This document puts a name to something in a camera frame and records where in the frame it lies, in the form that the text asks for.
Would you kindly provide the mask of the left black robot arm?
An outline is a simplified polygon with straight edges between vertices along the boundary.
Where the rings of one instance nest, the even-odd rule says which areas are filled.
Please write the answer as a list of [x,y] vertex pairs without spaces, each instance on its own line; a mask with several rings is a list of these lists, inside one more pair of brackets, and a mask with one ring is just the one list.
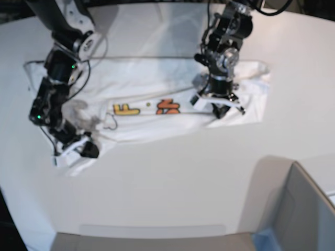
[[191,103],[193,106],[201,101],[209,104],[217,119],[223,118],[231,108],[245,114],[234,93],[234,78],[243,41],[253,29],[252,11],[248,1],[227,1],[221,13],[215,12],[209,18],[200,52],[194,55],[194,60],[208,72]]

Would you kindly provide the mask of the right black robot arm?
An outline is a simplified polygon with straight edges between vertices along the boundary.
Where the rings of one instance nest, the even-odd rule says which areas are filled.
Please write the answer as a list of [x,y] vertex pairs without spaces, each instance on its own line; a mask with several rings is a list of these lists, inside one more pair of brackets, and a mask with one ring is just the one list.
[[27,5],[51,31],[53,47],[49,52],[42,78],[33,100],[29,120],[51,141],[55,167],[68,167],[73,152],[77,159],[95,159],[98,146],[92,134],[80,130],[65,118],[62,107],[75,97],[70,93],[86,66],[100,38],[91,13],[82,1],[27,1]]

